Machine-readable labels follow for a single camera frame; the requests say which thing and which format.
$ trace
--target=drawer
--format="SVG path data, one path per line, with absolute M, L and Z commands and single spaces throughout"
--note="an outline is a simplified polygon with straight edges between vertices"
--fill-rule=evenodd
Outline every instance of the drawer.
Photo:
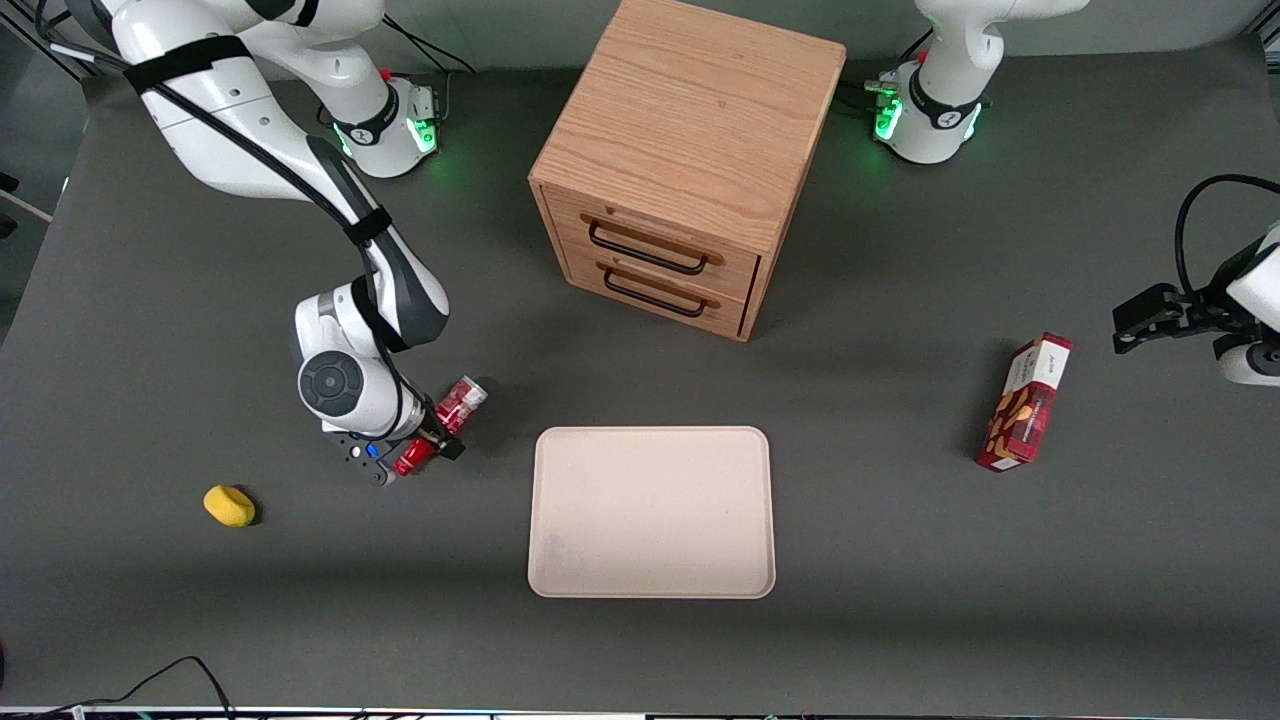
M 621 266 L 607 254 L 573 246 L 563 250 L 573 284 L 695 328 L 737 338 L 745 307 L 741 300 L 668 283 L 664 278 Z
M 668 286 L 707 290 L 746 300 L 754 254 L 712 245 L 690 233 L 627 215 L 623 210 L 559 188 L 544 188 L 556 234 L 566 250 L 602 255 L 616 265 L 662 278 Z

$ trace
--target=black cable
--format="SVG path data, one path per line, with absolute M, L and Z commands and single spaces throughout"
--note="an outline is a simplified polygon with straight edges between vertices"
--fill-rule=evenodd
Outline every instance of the black cable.
M 55 27 L 58 27 L 58 26 L 63 24 L 64 22 L 67 22 L 68 19 L 70 19 L 70 17 L 72 17 L 72 12 L 70 10 L 63 10 L 61 13 L 58 13 L 56 15 L 54 15 L 52 18 L 50 18 L 49 23 L 45 24 L 45 28 L 46 29 L 54 29 Z
M 449 110 L 453 108 L 453 76 L 457 73 L 448 73 L 444 76 L 444 109 L 440 110 L 440 122 L 449 119 Z
M 36 35 L 45 37 L 49 35 L 49 28 L 45 27 L 45 5 L 49 0 L 36 0 L 36 17 L 33 19 L 36 24 Z
M 1263 17 L 1261 19 L 1254 18 L 1254 22 L 1249 26 L 1253 28 L 1253 32 L 1261 33 L 1262 28 L 1276 17 L 1276 13 L 1280 13 L 1280 6 L 1263 9 L 1262 13 Z
M 1187 296 L 1187 301 L 1190 302 L 1192 307 L 1197 311 L 1199 316 L 1210 319 L 1210 322 L 1212 322 L 1213 325 L 1217 327 L 1219 329 L 1224 329 L 1225 332 L 1235 332 L 1230 328 L 1224 328 L 1222 323 L 1220 323 L 1217 318 L 1210 318 L 1208 314 L 1204 311 L 1204 307 L 1201 304 L 1199 295 L 1192 287 L 1190 275 L 1187 273 L 1187 254 L 1183 249 L 1184 234 L 1187 232 L 1187 217 L 1190 214 L 1192 205 L 1196 204 L 1196 199 L 1199 197 L 1202 192 L 1221 182 L 1248 184 L 1252 187 L 1266 190 L 1268 192 L 1274 192 L 1276 195 L 1280 195 L 1280 183 L 1268 181 L 1266 178 L 1244 176 L 1239 173 L 1225 173 L 1221 176 L 1213 176 L 1210 178 L 1204 178 L 1199 183 L 1197 183 L 1196 187 L 1193 187 L 1192 191 L 1187 193 L 1187 197 L 1183 199 L 1183 205 L 1178 209 L 1178 222 L 1174 224 L 1174 263 L 1178 266 L 1178 283 L 1183 286 L 1183 295 Z
M 924 35 L 922 35 L 919 37 L 919 40 L 916 40 L 915 42 L 913 42 L 910 47 L 908 47 L 906 50 L 902 50 L 902 54 L 899 55 L 897 59 L 899 60 L 905 60 L 905 59 L 910 58 L 911 53 L 915 53 L 916 47 L 919 47 L 920 45 L 924 45 L 924 41 L 928 40 L 931 35 L 933 35 L 933 28 L 932 27 L 929 29 L 924 31 Z
M 838 94 L 838 92 L 837 92 L 837 94 L 835 94 L 835 95 L 832 95 L 832 96 L 831 96 L 831 99 L 832 99 L 832 100 L 835 100 L 836 102 L 840 102 L 840 104 L 841 104 L 841 105 L 844 105 L 845 108 L 849 108 L 849 109 L 851 109 L 851 110 L 858 110 L 859 113 L 870 113 L 870 114 L 876 114 L 876 109 L 873 109 L 873 108 L 868 108 L 868 106 L 865 106 L 865 105 L 859 105 L 859 104 L 856 104 L 856 102 L 852 102 L 852 101 L 850 101 L 850 100 L 845 100 L 844 97 L 841 97 L 841 96 L 840 96 L 840 94 Z
M 214 692 L 218 693 L 218 703 L 223 706 L 223 712 L 227 714 L 228 719 L 234 719 L 236 714 L 232 712 L 232 702 L 227 697 L 227 692 L 223 691 L 221 683 L 218 682 L 218 678 L 214 675 L 214 671 L 209 669 L 209 665 L 205 665 L 205 661 L 201 660 L 200 657 L 196 657 L 195 655 L 184 655 L 184 656 L 179 657 L 178 660 L 174 660 L 173 662 L 165 665 L 164 667 L 161 667 L 161 669 L 156 670 L 155 673 L 152 673 L 152 674 L 147 675 L 146 678 L 143 678 L 142 682 L 140 682 L 138 684 L 136 684 L 132 688 L 129 688 L 129 692 L 122 694 L 120 697 L 96 697 L 96 698 L 92 698 L 92 700 L 82 700 L 79 702 L 72 702 L 72 703 L 68 703 L 68 705 L 64 705 L 61 707 L 56 707 L 54 710 L 49 710 L 49 711 L 45 711 L 45 712 L 27 714 L 23 717 L 28 717 L 29 720 L 44 720 L 46 717 L 52 717 L 52 716 L 56 716 L 56 715 L 61 715 L 63 712 L 67 712 L 68 710 L 70 710 L 73 707 L 77 707 L 77 706 L 82 706 L 82 705 L 90 705 L 90 706 L 96 706 L 96 705 L 119 705 L 119 703 L 129 700 L 131 697 L 133 697 L 133 693 L 136 693 L 140 689 L 142 689 L 142 687 L 146 685 L 147 683 L 150 683 L 151 680 L 155 680 L 160 675 L 164 675 L 165 673 L 168 673 L 169 670 L 172 670 L 174 666 L 177 666 L 177 665 L 179 665 L 182 662 L 186 662 L 187 660 L 191 660 L 196 665 L 200 665 L 200 669 L 205 673 L 205 676 L 209 678 L 209 684 L 211 684 L 214 687 Z
M 435 50 L 440 55 L 444 55 L 445 58 L 449 58 L 449 59 L 454 60 L 456 63 L 458 63 L 460 65 L 462 65 L 463 68 L 466 68 L 468 73 L 476 74 L 476 69 L 471 65 L 471 63 L 463 60 L 462 58 L 458 58 L 457 55 L 454 55 L 453 53 L 449 53 L 444 47 L 440 47 L 439 45 L 435 45 L 434 42 L 429 41 L 429 40 L 424 40 L 424 38 L 413 35 L 412 32 L 404 29 L 404 26 L 402 26 L 398 22 L 396 22 L 396 18 L 392 18 L 390 15 L 383 15 L 383 24 L 385 24 L 387 27 L 389 27 L 389 28 L 394 29 L 396 32 L 403 35 L 411 42 L 415 42 L 415 45 L 417 42 L 421 42 L 422 45 L 430 47 L 431 50 Z M 448 70 L 445 70 L 443 68 L 443 65 L 440 67 L 440 70 L 448 72 Z
M 12 5 L 15 10 L 18 10 L 18 14 L 22 15 L 22 19 L 24 19 L 24 20 L 29 20 L 31 19 L 29 17 L 26 15 L 26 8 L 23 8 L 18 3 L 15 3 L 15 0 L 9 0 L 9 5 Z M 6 13 L 0 13 L 0 20 L 3 20 L 5 26 L 8 26 L 10 29 L 13 29 L 13 32 L 15 35 L 18 35 L 23 40 L 33 44 L 41 53 L 45 54 L 46 58 L 49 58 L 49 60 L 51 63 L 54 63 L 63 72 L 65 72 L 68 76 L 70 76 L 70 78 L 73 81 L 76 81 L 76 82 L 81 81 L 81 76 L 77 74 L 74 69 L 72 69 L 72 65 L 69 64 L 69 60 L 70 60 L 69 58 L 67 58 L 65 55 L 59 55 L 58 53 L 54 53 L 52 50 L 50 50 L 49 47 L 46 47 L 44 44 L 41 44 L 38 36 L 37 37 L 32 37 L 32 35 L 29 32 L 27 32 L 27 28 L 24 26 L 18 24 L 18 19 L 9 17 Z M 82 69 L 84 69 L 84 65 L 81 64 L 78 60 L 77 60 L 77 64 Z
M 445 68 L 444 63 L 442 63 L 439 59 L 436 59 L 435 55 L 431 55 L 431 53 L 428 51 L 426 47 L 424 47 L 422 45 L 420 45 L 419 41 L 416 40 L 417 36 L 415 36 L 411 32 L 408 32 L 407 29 L 402 28 L 398 23 L 396 23 L 396 20 L 392 20 L 389 18 L 383 18 L 383 24 L 385 24 L 387 27 L 389 27 L 389 28 L 394 29 L 396 32 L 401 33 L 402 36 L 404 36 L 404 40 L 408 40 L 410 45 L 412 45 L 413 49 L 416 49 L 419 53 L 421 53 L 422 55 L 425 55 L 426 59 L 430 60 L 431 64 L 434 64 L 436 68 L 439 68 L 439 70 L 444 76 L 449 74 L 449 68 Z

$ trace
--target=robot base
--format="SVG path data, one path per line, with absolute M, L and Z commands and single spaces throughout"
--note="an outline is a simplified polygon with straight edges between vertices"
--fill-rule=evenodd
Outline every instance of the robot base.
M 954 127 L 938 129 L 929 117 L 905 97 L 899 88 L 905 85 L 901 78 L 910 78 L 919 63 L 911 61 L 897 69 L 881 73 L 879 82 L 868 85 L 869 90 L 882 94 L 879 113 L 876 115 L 873 137 L 888 145 L 900 158 L 920 165 L 934 165 L 948 160 L 960 146 L 973 137 L 974 123 L 982 113 L 982 105 L 974 108 L 968 118 L 959 118 Z
M 398 77 L 388 85 L 399 95 L 399 117 L 392 120 L 379 142 L 361 145 L 348 138 L 337 124 L 333 126 L 342 151 L 356 161 L 362 173 L 375 178 L 402 176 L 439 146 L 435 91 Z

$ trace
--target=green led light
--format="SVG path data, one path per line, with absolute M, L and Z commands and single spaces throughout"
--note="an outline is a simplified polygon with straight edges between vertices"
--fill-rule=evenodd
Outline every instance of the green led light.
M 338 123 L 333 124 L 333 133 L 338 136 L 338 142 L 342 143 L 342 151 L 346 152 L 348 158 L 352 158 L 353 155 L 351 154 L 351 147 L 347 147 L 347 138 L 343 137 L 342 131 L 338 129 Z
M 876 115 L 876 137 L 883 141 L 893 137 L 893 129 L 897 128 L 897 119 L 902 115 L 902 101 L 897 97 L 890 101 L 888 105 L 881 108 L 878 115 Z
M 964 131 L 964 138 L 969 140 L 973 137 L 973 128 L 978 124 L 978 115 L 982 114 L 982 102 L 973 109 L 973 118 L 969 118 L 969 129 Z
M 428 154 L 435 150 L 435 123 L 431 120 L 415 120 L 413 118 L 404 118 L 404 124 L 408 127 L 410 135 L 413 136 L 413 142 L 417 143 L 417 149 L 422 154 Z

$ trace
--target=red box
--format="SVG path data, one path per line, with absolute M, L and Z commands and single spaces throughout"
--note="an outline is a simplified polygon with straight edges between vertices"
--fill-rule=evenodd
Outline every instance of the red box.
M 996 415 L 987 424 L 978 464 L 1004 473 L 1036 460 L 1071 341 L 1050 333 L 1014 354 Z

